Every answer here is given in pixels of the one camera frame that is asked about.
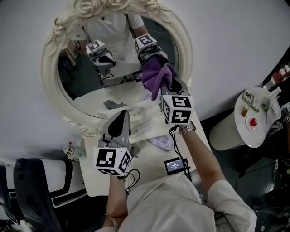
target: white vanity table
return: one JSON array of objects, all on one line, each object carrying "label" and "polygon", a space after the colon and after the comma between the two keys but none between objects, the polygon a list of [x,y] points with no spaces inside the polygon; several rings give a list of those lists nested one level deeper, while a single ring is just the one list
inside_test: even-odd
[{"label": "white vanity table", "polygon": [[[59,54],[72,38],[75,29],[98,18],[106,20],[106,16],[110,14],[119,14],[123,17],[124,14],[139,15],[154,21],[155,25],[157,23],[166,29],[170,37],[169,41],[172,41],[172,50],[175,52],[175,57],[171,57],[171,60],[168,59],[168,61],[175,63],[174,68],[184,83],[191,83],[191,81],[194,83],[194,77],[191,76],[193,49],[189,35],[182,21],[166,2],[161,0],[68,1],[67,8],[55,19],[54,28],[45,42],[41,69],[42,83],[45,94],[53,106],[62,114],[66,122],[79,128],[84,138],[82,146],[86,150],[87,157],[81,159],[80,164],[87,193],[91,197],[108,195],[109,176],[93,168],[93,150],[94,147],[98,146],[98,139],[104,123],[120,110],[128,110],[132,130],[148,121],[154,125],[144,134],[138,137],[130,137],[130,143],[136,143],[136,146],[140,148],[140,152],[137,154],[138,158],[132,160],[126,171],[138,168],[141,173],[138,185],[165,176],[164,160],[178,156],[174,148],[170,153],[166,153],[146,141],[149,138],[167,135],[170,126],[165,123],[164,115],[160,112],[160,107],[158,106],[160,103],[159,98],[155,101],[150,99],[142,100],[142,95],[145,93],[142,83],[131,81],[106,89],[96,88],[93,91],[91,90],[92,88],[89,88],[89,91],[83,91],[88,92],[87,94],[72,99],[71,90],[69,90],[70,86],[66,83],[65,75],[62,75],[62,78],[59,76]],[[158,41],[160,47],[162,47],[162,43],[162,40]],[[114,71],[123,68],[123,70],[117,72],[123,76],[129,74],[127,70],[135,70],[137,67],[125,67],[125,64],[119,63],[114,68]],[[83,73],[80,76],[80,78],[86,77],[87,73]],[[108,110],[103,104],[107,100],[114,101],[117,104],[123,102],[128,106]],[[198,136],[209,148],[195,112],[192,115],[192,121],[196,126]],[[179,135],[176,135],[176,137],[182,156],[188,159],[188,164],[191,167],[190,171],[195,170],[195,165],[183,139]]]}]

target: wristwatch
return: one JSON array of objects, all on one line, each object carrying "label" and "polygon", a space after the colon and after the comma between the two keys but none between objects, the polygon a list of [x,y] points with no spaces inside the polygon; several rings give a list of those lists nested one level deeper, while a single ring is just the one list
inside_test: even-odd
[{"label": "wristwatch", "polygon": [[192,121],[190,121],[190,123],[185,128],[179,130],[179,134],[186,135],[191,131],[195,131],[195,129],[196,129],[195,125],[193,124]]}]

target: white table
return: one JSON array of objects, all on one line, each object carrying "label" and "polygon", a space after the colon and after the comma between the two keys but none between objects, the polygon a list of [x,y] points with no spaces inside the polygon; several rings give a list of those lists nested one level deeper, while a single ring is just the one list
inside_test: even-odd
[{"label": "white table", "polygon": [[[271,95],[269,91],[259,87],[252,87],[250,90],[260,102],[265,96]],[[255,112],[243,101],[242,96],[243,93],[236,101],[234,112],[216,124],[209,133],[210,143],[217,150],[226,150],[243,144],[257,148],[265,140],[271,125],[281,118],[280,106],[275,97],[271,99],[273,107],[277,109],[277,115],[275,116],[270,109],[266,117],[261,105],[259,112]],[[241,115],[243,108],[249,108],[245,117]],[[258,121],[254,130],[250,130],[246,126],[246,120],[251,117]]]},{"label": "white table", "polygon": [[[174,148],[171,150],[170,153],[163,152],[161,149],[153,146],[151,143],[144,140],[148,137],[157,137],[168,134],[169,126],[165,124],[163,114],[160,113],[160,115],[161,116],[154,117],[156,123],[159,124],[158,130],[155,129],[152,131],[148,131],[142,136],[130,139],[131,143],[137,142],[137,146],[141,149],[138,154],[138,158],[134,158],[130,166],[128,166],[127,168],[127,171],[133,168],[137,168],[140,171],[141,178],[138,182],[138,185],[166,176],[167,174],[164,161],[178,157],[178,155],[174,151]],[[209,148],[205,133],[195,112],[193,113],[192,121],[196,126],[196,133],[204,142],[204,144]],[[177,133],[176,138],[177,145],[182,156],[188,159],[188,165],[191,167],[190,171],[194,171],[196,168],[191,159],[185,142],[180,135],[177,135]],[[110,177],[93,168],[94,147],[97,147],[98,139],[99,136],[84,138],[83,146],[85,146],[87,157],[84,159],[80,159],[82,176],[84,178],[87,194],[90,197],[108,195],[109,193]]]}]

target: ornate mirror frame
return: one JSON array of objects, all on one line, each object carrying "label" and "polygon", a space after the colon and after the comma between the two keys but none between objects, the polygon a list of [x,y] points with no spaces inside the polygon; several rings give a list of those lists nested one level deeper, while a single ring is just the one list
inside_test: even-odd
[{"label": "ornate mirror frame", "polygon": [[[164,0],[69,0],[67,7],[55,19],[54,27],[43,49],[41,76],[45,94],[50,102],[63,115],[66,122],[80,127],[83,136],[96,136],[106,121],[97,116],[88,115],[73,104],[59,80],[58,57],[66,47],[70,34],[79,25],[93,18],[109,14],[128,14],[147,17],[167,29],[178,51],[179,77],[187,83],[190,80],[193,64],[193,50],[189,34],[178,16],[167,6]],[[132,116],[131,120],[144,116]]]}]

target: white wall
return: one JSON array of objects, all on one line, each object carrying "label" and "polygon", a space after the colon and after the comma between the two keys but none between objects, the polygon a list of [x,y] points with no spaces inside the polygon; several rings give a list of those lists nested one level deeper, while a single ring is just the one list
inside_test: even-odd
[{"label": "white wall", "polygon": [[[289,46],[284,0],[169,0],[194,48],[193,95],[206,118],[262,82]],[[43,156],[80,137],[46,99],[43,43],[64,0],[0,2],[0,156]]]},{"label": "white wall", "polygon": [[261,83],[290,45],[285,0],[169,0],[193,42],[195,109],[205,119]]}]

